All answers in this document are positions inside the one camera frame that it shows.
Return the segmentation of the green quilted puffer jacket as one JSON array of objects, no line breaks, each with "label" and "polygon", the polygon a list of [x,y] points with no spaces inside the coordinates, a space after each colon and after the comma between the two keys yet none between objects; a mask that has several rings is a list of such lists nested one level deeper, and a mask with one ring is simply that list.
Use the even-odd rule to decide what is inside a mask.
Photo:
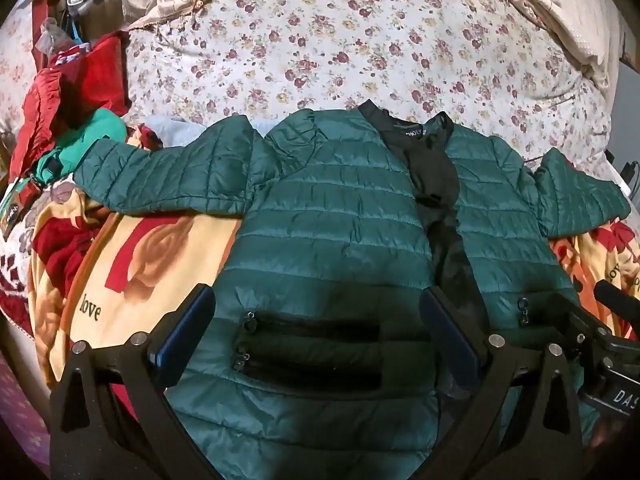
[{"label": "green quilted puffer jacket", "polygon": [[227,479],[409,477],[454,411],[424,289],[514,330],[522,307],[576,296],[551,241],[630,211],[557,150],[530,169],[445,114],[404,122],[370,102],[267,133],[232,116],[155,153],[101,140],[74,179],[120,214],[240,220],[213,321],[168,393]]}]

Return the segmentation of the yellow red rose blanket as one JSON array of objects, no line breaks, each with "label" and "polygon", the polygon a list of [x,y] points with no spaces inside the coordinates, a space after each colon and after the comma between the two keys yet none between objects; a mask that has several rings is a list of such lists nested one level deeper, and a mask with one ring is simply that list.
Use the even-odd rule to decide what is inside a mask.
[{"label": "yellow red rose blanket", "polygon": [[213,284],[238,219],[189,211],[127,216],[63,182],[35,222],[29,317],[44,383],[61,379],[75,342],[93,348],[149,333],[192,288]]}]

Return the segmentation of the teal green garment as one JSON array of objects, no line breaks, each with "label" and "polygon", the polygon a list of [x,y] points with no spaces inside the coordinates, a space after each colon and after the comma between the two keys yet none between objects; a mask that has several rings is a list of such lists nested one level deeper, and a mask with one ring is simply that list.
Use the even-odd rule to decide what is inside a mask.
[{"label": "teal green garment", "polygon": [[126,140],[125,123],[106,108],[96,110],[88,122],[68,130],[56,140],[54,148],[35,163],[32,178],[43,188],[72,174],[96,141]]}]

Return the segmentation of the light grey fleece garment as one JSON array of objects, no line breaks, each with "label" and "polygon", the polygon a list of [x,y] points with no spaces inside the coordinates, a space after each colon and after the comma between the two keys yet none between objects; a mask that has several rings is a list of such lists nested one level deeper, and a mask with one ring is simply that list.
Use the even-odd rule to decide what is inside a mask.
[{"label": "light grey fleece garment", "polygon": [[179,116],[151,115],[140,127],[155,134],[164,148],[178,148],[198,142],[220,140],[220,144],[263,138],[279,121],[277,119],[254,118],[245,115],[231,115],[206,126]]}]

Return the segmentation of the red garment pile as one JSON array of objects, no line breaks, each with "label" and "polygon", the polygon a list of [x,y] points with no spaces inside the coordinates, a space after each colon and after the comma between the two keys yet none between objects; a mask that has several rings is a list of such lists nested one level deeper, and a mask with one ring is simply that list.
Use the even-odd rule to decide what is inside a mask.
[{"label": "red garment pile", "polygon": [[90,52],[40,70],[23,104],[25,120],[11,156],[10,181],[27,174],[58,138],[81,126],[95,110],[103,107],[117,116],[128,112],[122,46],[126,37],[126,32],[112,32]]}]

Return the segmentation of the white floral quilt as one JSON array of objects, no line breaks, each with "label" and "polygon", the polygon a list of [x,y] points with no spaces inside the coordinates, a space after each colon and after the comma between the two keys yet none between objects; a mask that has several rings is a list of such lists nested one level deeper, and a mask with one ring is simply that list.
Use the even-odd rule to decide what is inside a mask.
[{"label": "white floral quilt", "polygon": [[210,0],[130,32],[127,122],[276,122],[372,101],[500,136],[528,162],[550,148],[591,171],[611,113],[561,45],[506,0]]}]

